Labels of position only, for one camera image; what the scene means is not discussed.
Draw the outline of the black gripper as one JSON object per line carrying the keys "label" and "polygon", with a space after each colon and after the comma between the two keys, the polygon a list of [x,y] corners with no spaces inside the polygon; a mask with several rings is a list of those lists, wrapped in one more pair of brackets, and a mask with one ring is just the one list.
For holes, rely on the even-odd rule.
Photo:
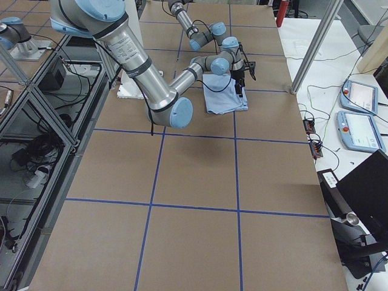
{"label": "black gripper", "polygon": [[243,88],[245,87],[245,69],[240,68],[232,71],[232,78],[235,80],[235,91],[238,97],[243,97]]}

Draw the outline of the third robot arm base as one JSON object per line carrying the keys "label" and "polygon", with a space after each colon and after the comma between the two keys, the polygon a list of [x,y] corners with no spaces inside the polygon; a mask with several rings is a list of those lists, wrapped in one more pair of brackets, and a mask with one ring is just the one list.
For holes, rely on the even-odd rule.
{"label": "third robot arm base", "polygon": [[15,16],[1,20],[1,45],[18,61],[37,61],[52,49],[50,40],[35,39]]}

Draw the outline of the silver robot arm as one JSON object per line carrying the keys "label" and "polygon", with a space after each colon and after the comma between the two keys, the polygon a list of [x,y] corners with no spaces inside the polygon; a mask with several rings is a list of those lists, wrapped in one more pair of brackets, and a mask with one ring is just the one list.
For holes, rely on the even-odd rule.
{"label": "silver robot arm", "polygon": [[196,19],[192,21],[184,6],[191,1],[167,1],[170,13],[181,24],[186,36],[189,39],[189,46],[192,50],[198,51],[210,42],[220,47],[227,37],[226,26],[223,22],[216,22],[207,25],[205,22]]}
{"label": "silver robot arm", "polygon": [[189,38],[192,49],[199,50],[215,41],[220,53],[194,58],[171,84],[165,82],[151,57],[129,26],[124,1],[50,1],[52,28],[66,35],[92,38],[102,42],[116,63],[145,94],[147,114],[152,124],[184,128],[192,120],[192,102],[182,94],[205,72],[223,75],[230,72],[235,91],[243,95],[249,62],[243,59],[242,44],[227,36],[222,22],[201,32],[184,10],[185,1],[169,1],[169,10]]}

